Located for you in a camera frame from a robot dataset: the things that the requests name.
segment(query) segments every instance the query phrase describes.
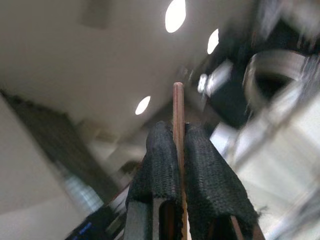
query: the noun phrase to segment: wall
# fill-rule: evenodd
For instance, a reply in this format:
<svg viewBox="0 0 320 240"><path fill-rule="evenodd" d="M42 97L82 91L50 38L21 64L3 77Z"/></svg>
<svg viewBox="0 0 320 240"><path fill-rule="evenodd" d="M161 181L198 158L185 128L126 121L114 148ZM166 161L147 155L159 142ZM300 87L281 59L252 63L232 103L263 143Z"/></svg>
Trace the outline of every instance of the wall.
<svg viewBox="0 0 320 240"><path fill-rule="evenodd" d="M0 98L0 240L62 240L83 219Z"/></svg>

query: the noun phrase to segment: black textured fabric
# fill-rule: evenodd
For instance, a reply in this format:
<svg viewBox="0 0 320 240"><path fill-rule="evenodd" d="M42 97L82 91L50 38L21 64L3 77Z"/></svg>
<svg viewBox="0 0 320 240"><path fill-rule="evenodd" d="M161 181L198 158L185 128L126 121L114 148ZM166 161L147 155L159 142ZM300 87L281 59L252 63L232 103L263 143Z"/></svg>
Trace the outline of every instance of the black textured fabric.
<svg viewBox="0 0 320 240"><path fill-rule="evenodd" d="M153 127L146 140L146 155L134 177L126 199L152 204L155 198L175 202L178 235L181 238L182 198L176 145L170 128L163 121Z"/></svg>
<svg viewBox="0 0 320 240"><path fill-rule="evenodd" d="M230 215L236 216L246 229L251 229L258 216L247 192L200 126L187 127L184 149L192 239L206 239L213 220Z"/></svg>

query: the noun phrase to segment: white surface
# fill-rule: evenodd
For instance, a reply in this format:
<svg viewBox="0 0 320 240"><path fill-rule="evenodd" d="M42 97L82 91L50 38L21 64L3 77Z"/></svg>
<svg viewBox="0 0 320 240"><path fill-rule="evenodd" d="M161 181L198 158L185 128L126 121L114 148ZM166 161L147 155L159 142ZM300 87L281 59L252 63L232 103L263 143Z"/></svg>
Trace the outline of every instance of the white surface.
<svg viewBox="0 0 320 240"><path fill-rule="evenodd" d="M84 216L0 97L0 240L62 240Z"/></svg>
<svg viewBox="0 0 320 240"><path fill-rule="evenodd" d="M255 209L266 207L260 226L267 240L272 240L292 211L320 187L319 102L320 94L275 134L266 135L267 141L259 147L253 147L255 130L261 130L259 123L253 120L242 130L245 134L239 149L242 144L252 153L236 173ZM294 239L317 240L317 232L320 232L319 224Z"/></svg>
<svg viewBox="0 0 320 240"><path fill-rule="evenodd" d="M224 158L227 155L228 146L232 145L237 136L237 130L220 122L210 136L210 141Z"/></svg>

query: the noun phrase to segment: white ceiling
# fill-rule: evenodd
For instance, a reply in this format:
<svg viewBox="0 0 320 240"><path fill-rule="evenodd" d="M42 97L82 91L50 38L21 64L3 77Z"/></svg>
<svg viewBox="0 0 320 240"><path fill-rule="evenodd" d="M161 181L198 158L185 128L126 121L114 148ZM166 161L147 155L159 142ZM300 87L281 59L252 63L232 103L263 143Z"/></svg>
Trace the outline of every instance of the white ceiling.
<svg viewBox="0 0 320 240"><path fill-rule="evenodd" d="M81 25L84 0L0 1L0 87L122 136L171 98L181 65L196 66L210 34L253 0L187 0L186 20L165 30L171 0L105 0L105 29ZM139 101L151 95L139 116Z"/></svg>

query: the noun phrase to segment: metal object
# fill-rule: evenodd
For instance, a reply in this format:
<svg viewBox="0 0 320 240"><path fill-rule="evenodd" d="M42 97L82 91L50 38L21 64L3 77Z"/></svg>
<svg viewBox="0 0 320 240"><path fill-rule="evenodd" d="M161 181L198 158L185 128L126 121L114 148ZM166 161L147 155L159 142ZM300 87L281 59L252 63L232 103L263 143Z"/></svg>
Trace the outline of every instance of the metal object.
<svg viewBox="0 0 320 240"><path fill-rule="evenodd" d="M255 112L267 107L269 100L262 93L257 77L267 76L269 80L283 81L284 85L291 81L301 80L301 69L306 57L287 50L272 50L254 55L248 64L243 85L244 94Z"/></svg>
<svg viewBox="0 0 320 240"><path fill-rule="evenodd" d="M164 198L128 204L124 240L174 240L174 204Z"/></svg>

